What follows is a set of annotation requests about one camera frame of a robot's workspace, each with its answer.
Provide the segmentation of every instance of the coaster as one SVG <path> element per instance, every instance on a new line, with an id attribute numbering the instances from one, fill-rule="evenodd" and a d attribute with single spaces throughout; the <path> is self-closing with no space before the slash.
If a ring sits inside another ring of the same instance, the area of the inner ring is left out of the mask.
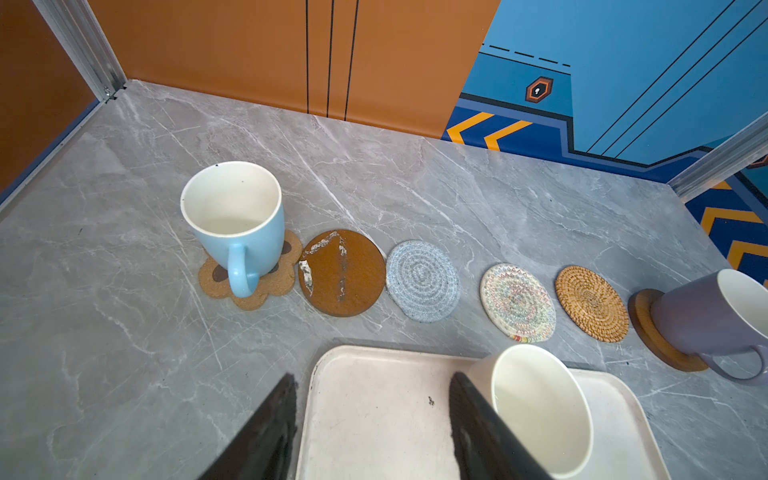
<path id="1" fill-rule="evenodd" d="M 703 372 L 709 367 L 699 356 L 688 355 L 674 348 L 656 329 L 650 315 L 650 306 L 662 295 L 664 292 L 649 288 L 635 293 L 629 299 L 629 318 L 634 331 L 659 360 L 672 368 L 683 372 Z"/>
<path id="2" fill-rule="evenodd" d="M 293 290 L 296 283 L 296 274 L 293 266 L 301 255 L 301 240 L 294 232 L 286 230 L 283 241 L 283 253 L 277 261 L 277 265 L 267 275 L 259 279 L 259 285 L 253 295 L 247 298 L 234 296 L 230 288 L 227 269 L 216 263 L 211 257 L 205 261 L 197 274 L 200 286 L 206 295 L 211 298 L 222 299 L 232 297 L 232 301 L 242 310 L 255 310 L 266 302 L 269 295 L 285 295 Z"/>
<path id="3" fill-rule="evenodd" d="M 554 333 L 552 298 L 519 266 L 500 263 L 489 268 L 480 282 L 480 300 L 493 324 L 513 340 L 543 342 Z"/>
<path id="4" fill-rule="evenodd" d="M 448 255 L 420 240 L 392 249 L 386 261 L 386 289 L 408 318 L 424 323 L 450 316 L 462 295 Z"/>
<path id="5" fill-rule="evenodd" d="M 554 288 L 565 312 L 589 335 L 602 342 L 620 342 L 627 336 L 627 309 L 602 276 L 582 266 L 567 266 Z"/>
<path id="6" fill-rule="evenodd" d="M 313 238 L 299 260 L 299 284 L 319 311 L 359 315 L 384 290 L 386 267 L 379 248 L 351 230 L 331 230 Z"/>

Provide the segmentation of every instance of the light blue mug handle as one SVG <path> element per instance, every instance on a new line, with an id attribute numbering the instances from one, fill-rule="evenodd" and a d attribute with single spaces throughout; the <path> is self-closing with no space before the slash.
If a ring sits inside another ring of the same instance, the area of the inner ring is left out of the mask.
<path id="1" fill-rule="evenodd" d="M 259 285 L 259 273 L 245 271 L 246 246 L 242 243 L 230 245 L 230 255 L 227 259 L 227 274 L 230 277 L 232 293 L 239 298 L 253 295 Z"/>
<path id="2" fill-rule="evenodd" d="M 725 370 L 720 368 L 711 355 L 706 353 L 699 353 L 699 357 L 719 376 L 729 379 L 731 382 L 740 383 L 741 385 L 768 385 L 768 347 L 763 345 L 755 345 L 752 349 L 760 356 L 762 366 L 757 375 L 748 379 L 740 379 L 733 375 L 728 374 Z"/>

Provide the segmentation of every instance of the tray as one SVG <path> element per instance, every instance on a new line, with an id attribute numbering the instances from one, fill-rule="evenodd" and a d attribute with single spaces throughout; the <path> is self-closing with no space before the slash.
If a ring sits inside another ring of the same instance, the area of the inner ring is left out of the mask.
<path id="1" fill-rule="evenodd" d="M 476 361 L 361 346 L 331 349 L 310 380 L 296 478 L 458 480 L 448 387 L 454 372 Z M 572 478 L 669 479 L 629 387 L 609 373 L 571 372 L 594 422 L 592 455 Z"/>

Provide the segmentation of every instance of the mug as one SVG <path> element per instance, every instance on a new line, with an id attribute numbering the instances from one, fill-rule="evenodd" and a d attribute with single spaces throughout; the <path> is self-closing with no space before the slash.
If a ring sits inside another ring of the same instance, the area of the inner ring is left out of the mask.
<path id="1" fill-rule="evenodd" d="M 717 374 L 743 385 L 768 385 L 768 290 L 738 270 L 721 270 L 665 293 L 650 307 L 673 347 L 698 355 Z M 748 379 L 726 373 L 712 356 L 754 350 L 760 371 Z"/>
<path id="2" fill-rule="evenodd" d="M 181 214 L 208 254 L 227 269 L 232 293 L 253 295 L 283 251 L 283 192 L 266 168 L 244 161 L 210 167 L 181 192 Z"/>
<path id="3" fill-rule="evenodd" d="M 584 468 L 594 442 L 592 414 L 556 356 L 514 345 L 473 364 L 467 377 L 549 475 L 570 478 Z"/>

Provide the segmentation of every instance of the purple mug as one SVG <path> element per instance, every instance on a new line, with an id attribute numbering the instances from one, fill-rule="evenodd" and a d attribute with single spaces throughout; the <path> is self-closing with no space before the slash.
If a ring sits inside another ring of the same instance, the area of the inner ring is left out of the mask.
<path id="1" fill-rule="evenodd" d="M 673 347 L 698 355 L 715 373 L 743 385 L 768 385 L 768 290 L 737 270 L 721 270 L 665 293 L 650 308 Z M 712 358 L 754 350 L 762 366 L 739 379 Z"/>

